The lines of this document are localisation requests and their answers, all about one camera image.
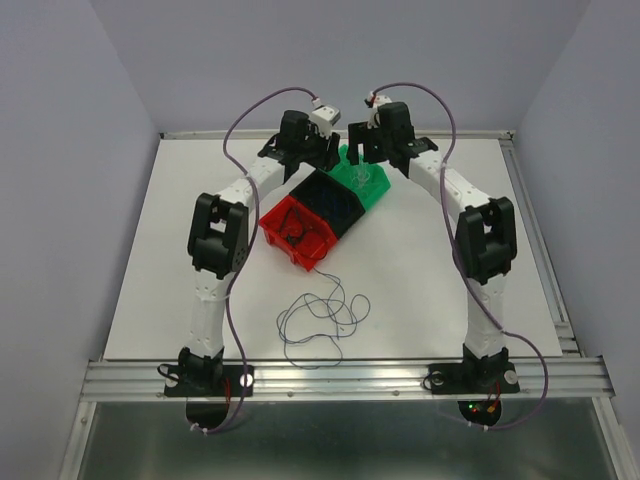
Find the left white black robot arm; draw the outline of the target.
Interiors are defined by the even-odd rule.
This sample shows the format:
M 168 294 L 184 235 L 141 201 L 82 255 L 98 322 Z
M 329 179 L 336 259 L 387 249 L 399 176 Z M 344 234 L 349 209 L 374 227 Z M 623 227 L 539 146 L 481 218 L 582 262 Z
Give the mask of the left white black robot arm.
M 306 114 L 287 110 L 280 128 L 257 153 L 243 176 L 215 195 L 195 203 L 187 253 L 196 272 L 189 339 L 178 355 L 168 394 L 214 396 L 224 391 L 223 320 L 228 287 L 249 254 L 249 219 L 261 200 L 284 185 L 302 163 L 328 171 L 339 161 L 340 118 L 334 106 L 319 102 Z

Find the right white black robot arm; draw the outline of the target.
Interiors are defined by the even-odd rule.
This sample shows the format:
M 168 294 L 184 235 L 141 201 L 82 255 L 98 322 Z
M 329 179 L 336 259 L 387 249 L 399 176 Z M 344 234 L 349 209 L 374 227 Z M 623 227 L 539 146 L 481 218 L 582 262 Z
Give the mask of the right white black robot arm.
M 500 322 L 506 276 L 517 255 L 513 203 L 490 197 L 449 168 L 450 154 L 416 135 L 406 103 L 386 95 L 365 103 L 368 120 L 348 127 L 349 161 L 387 162 L 440 204 L 454 265 L 467 290 L 462 358 L 429 364 L 425 388 L 434 395 L 518 391 L 518 382 L 505 377 L 514 367 Z

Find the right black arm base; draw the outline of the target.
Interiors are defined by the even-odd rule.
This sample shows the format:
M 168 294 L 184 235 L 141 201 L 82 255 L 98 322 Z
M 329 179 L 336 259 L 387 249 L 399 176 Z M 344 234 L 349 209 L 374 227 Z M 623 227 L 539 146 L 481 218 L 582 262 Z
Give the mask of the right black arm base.
M 430 364 L 422 386 L 436 396 L 458 395 L 463 419 L 486 428 L 495 427 L 500 420 L 502 397 L 520 392 L 511 363 L 498 368 L 465 362 Z

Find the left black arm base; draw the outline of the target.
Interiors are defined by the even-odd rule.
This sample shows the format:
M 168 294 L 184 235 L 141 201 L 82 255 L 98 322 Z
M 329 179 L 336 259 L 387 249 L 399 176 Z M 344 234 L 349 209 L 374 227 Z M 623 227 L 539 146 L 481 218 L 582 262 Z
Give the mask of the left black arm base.
M 185 400 L 190 428 L 204 435 L 231 428 L 253 395 L 255 383 L 253 365 L 223 365 L 221 361 L 215 361 L 209 370 L 161 363 L 157 373 L 165 382 L 163 395 Z

